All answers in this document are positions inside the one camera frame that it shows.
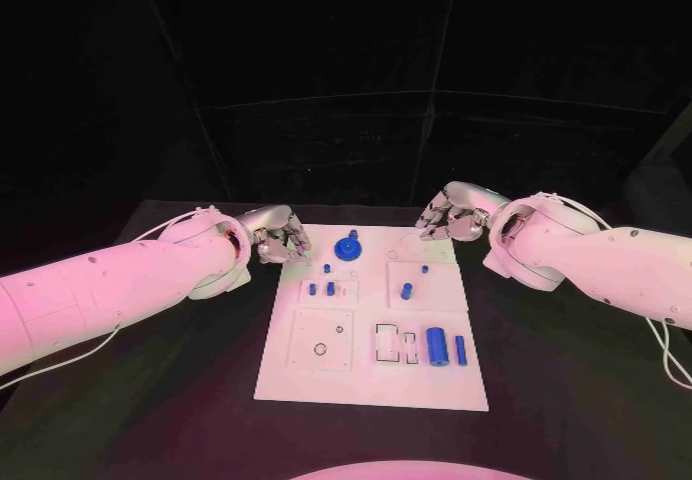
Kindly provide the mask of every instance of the table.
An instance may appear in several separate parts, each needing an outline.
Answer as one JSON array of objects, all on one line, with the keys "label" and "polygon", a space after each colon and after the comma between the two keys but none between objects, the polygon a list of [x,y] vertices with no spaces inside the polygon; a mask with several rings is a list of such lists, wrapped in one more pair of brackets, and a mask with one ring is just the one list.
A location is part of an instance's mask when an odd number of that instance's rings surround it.
[{"label": "table", "polygon": [[[202,203],[145,201],[118,242]],[[229,215],[255,207],[216,205]],[[295,206],[305,223],[412,225],[419,209]],[[536,479],[682,479],[692,395],[666,379],[644,320],[481,265],[457,243],[490,412],[255,401],[279,265],[118,332],[27,380],[0,414],[0,478],[285,480],[336,465],[435,460]],[[88,351],[59,352],[34,368]],[[679,331],[672,349],[692,365]]]}]

